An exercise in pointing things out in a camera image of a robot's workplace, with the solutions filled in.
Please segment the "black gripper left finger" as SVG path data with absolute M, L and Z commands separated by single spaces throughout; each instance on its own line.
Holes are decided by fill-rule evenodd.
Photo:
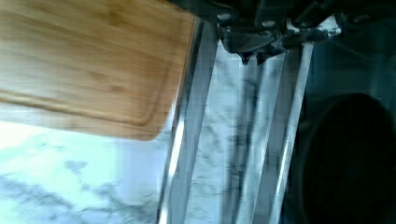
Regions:
M 281 45 L 286 16 L 280 12 L 257 12 L 252 18 L 233 17 L 230 13 L 218 15 L 218 32 L 227 52 L 237 54 L 247 65 L 252 57 L 258 64 L 284 53 Z

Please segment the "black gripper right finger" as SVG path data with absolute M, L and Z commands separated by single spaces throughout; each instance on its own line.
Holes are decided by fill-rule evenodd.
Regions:
M 343 31 L 342 27 L 336 21 L 334 15 L 329 16 L 324 21 L 313 27 L 309 27 L 305 22 L 299 28 L 296 24 L 287 19 L 286 28 L 290 36 L 301 43 L 317 43 L 340 35 Z

